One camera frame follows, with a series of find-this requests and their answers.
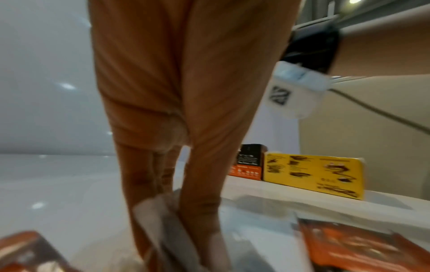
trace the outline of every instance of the white device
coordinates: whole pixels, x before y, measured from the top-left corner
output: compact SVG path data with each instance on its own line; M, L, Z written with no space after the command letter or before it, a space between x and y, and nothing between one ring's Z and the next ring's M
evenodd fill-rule
M286 118L302 119L314 111L330 87L326 74L278 61L263 100Z

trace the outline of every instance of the yellow cardboard box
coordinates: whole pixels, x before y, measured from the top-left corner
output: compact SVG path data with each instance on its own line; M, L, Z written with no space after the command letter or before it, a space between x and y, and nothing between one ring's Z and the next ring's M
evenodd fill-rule
M360 159L268 152L264 181L362 200L363 169Z

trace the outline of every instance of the beige wall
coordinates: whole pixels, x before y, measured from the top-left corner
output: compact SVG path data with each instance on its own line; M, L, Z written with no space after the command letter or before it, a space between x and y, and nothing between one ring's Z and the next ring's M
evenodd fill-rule
M362 78L334 88L430 127L430 75ZM362 157L368 190L430 200L429 135L333 93L299 128L302 154Z

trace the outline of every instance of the glossy white surface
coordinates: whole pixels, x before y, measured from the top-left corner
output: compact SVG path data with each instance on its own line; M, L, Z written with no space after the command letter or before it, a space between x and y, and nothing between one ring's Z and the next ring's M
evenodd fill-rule
M295 214L391 229L430 250L430 202L372 191L366 198L228 177L220 216L224 232L249 240L275 271L309 268ZM0 236L35 229L85 271L134 252L115 157L0 155L0 218Z
M0 2L0 153L115 153L95 84L86 4ZM263 107L245 142L297 153L297 121Z

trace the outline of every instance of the white table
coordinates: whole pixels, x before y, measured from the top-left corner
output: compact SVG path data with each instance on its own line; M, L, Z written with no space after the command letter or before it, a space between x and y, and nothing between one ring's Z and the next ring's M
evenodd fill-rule
M179 163L175 187L182 176ZM391 229L430 250L429 201L372 191L358 201L238 177L222 197L223 231L249 240L275 271L309 269L295 214ZM0 155L0 218L0 236L35 229L86 272L134 252L115 157Z

